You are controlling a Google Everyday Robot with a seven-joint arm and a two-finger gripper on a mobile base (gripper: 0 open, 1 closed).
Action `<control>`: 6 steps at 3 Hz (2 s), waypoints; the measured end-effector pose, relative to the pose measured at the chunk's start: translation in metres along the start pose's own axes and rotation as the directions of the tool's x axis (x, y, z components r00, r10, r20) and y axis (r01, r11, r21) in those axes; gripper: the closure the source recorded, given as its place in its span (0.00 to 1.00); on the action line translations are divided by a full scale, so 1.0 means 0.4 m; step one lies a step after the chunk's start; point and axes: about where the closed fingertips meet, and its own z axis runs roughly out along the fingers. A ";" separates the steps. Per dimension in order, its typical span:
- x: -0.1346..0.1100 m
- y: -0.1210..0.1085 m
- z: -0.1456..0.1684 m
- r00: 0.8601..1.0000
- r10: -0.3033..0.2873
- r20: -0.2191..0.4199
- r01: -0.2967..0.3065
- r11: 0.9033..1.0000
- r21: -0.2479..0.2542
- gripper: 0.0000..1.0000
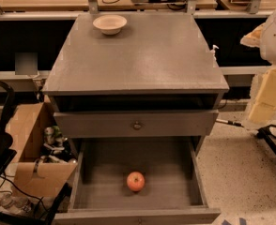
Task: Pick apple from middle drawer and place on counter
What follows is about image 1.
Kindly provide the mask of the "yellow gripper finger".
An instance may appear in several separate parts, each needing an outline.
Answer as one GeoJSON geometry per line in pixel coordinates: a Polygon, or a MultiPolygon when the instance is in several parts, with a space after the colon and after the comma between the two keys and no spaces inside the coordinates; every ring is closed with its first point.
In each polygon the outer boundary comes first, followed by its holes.
{"type": "Polygon", "coordinates": [[[264,125],[276,112],[276,66],[262,76],[262,82],[248,115],[254,124],[264,125]]]}
{"type": "Polygon", "coordinates": [[[259,48],[263,27],[263,24],[258,25],[240,40],[240,44],[251,48],[259,48]]]}

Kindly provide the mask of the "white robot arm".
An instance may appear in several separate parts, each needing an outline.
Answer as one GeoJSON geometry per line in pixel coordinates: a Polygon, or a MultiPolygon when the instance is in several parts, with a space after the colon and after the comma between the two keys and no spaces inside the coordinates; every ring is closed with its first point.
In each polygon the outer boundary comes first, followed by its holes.
{"type": "Polygon", "coordinates": [[[259,128],[268,123],[276,112],[276,9],[267,20],[245,35],[240,43],[258,48],[261,57],[271,67],[257,76],[251,86],[251,101],[243,125],[259,128]]]}

